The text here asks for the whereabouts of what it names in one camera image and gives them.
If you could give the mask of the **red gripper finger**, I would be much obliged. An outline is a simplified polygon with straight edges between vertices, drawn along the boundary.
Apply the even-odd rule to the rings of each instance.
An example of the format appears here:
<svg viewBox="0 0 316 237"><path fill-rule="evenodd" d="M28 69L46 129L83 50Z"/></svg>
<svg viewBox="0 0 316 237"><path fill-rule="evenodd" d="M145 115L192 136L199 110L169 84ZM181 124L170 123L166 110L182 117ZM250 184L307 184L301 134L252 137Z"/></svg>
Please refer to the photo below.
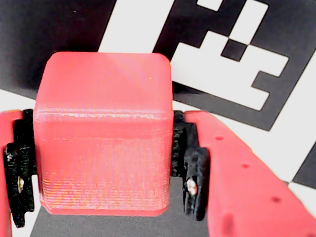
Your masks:
<svg viewBox="0 0 316 237"><path fill-rule="evenodd" d="M25 226L25 213L34 212L32 176L37 174L33 109L0 114L0 235Z"/></svg>
<svg viewBox="0 0 316 237"><path fill-rule="evenodd" d="M175 111L171 175L211 237L313 237L316 220L237 135L205 111Z"/></svg>

